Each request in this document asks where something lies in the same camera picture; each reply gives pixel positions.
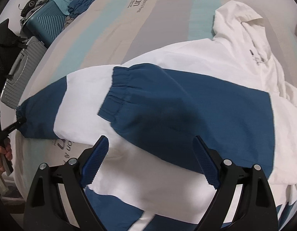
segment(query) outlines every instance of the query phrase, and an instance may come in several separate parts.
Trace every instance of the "bed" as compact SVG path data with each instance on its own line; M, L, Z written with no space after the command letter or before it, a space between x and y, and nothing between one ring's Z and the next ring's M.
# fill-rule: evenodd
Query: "bed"
M215 10L228 1L146 0L143 6L142 0L96 0L55 39L31 77L21 102L76 70L120 65L169 44L212 38ZM236 1L249 5L264 18L268 41L283 67L285 80L297 87L296 3L293 0ZM142 7L134 8L137 3ZM17 132L14 167L21 194L27 196L41 163L63 164L88 147L91 147L88 143L69 140L28 139ZM284 225L295 213L297 200L279 208L278 217ZM165 222L162 216L157 217L161 219L159 222Z

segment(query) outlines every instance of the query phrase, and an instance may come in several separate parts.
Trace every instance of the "wall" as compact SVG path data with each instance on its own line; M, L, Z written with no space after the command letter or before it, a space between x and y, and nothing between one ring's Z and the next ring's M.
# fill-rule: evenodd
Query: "wall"
M2 129L14 122L15 110L9 108L0 101L0 111L1 111L1 127Z

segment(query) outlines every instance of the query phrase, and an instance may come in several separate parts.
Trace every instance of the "blue gripper pad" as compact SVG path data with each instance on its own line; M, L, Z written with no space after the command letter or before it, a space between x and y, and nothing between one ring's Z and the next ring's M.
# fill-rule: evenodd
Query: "blue gripper pad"
M214 186L215 189L218 189L221 185L219 180L219 171L209 153L197 137L194 138L193 149L208 184Z
M94 177L99 170L108 150L109 140L108 138L104 137L98 143L97 147L92 152L85 165L82 167L80 185L83 188L85 188L86 185L91 184L94 180Z

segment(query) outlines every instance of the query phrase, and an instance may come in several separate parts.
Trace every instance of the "folded clothes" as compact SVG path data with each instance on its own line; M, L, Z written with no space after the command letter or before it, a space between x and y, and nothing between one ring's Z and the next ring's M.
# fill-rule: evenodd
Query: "folded clothes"
M86 11L95 0L74 0L68 6L69 16L76 18L78 15Z
M67 16L65 18L65 23L63 25L63 29L66 29L67 26L69 26L73 21L74 21L75 18L71 18L70 16Z
M62 11L62 13L66 16L69 15L68 12L68 5L73 1L73 0L53 0L56 5L59 7L59 9Z

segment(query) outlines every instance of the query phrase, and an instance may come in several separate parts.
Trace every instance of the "blue clothing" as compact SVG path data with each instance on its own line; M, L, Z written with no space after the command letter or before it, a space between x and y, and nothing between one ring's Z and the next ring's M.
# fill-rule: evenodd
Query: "blue clothing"
M76 18L78 15L86 11L95 0L74 0L68 6L69 16Z
M17 119L27 122L18 130L25 138L60 139L53 131L60 104L67 89L66 76L26 99L16 110Z
M85 194L107 231L127 231L143 214L143 210L115 196L99 195L88 187Z
M147 63L115 67L98 115L130 143L195 172L197 135L238 166L272 172L274 118L263 91Z
M62 11L62 13L66 16L69 16L68 12L68 5L73 1L73 0L53 0L56 5L59 7L59 9Z

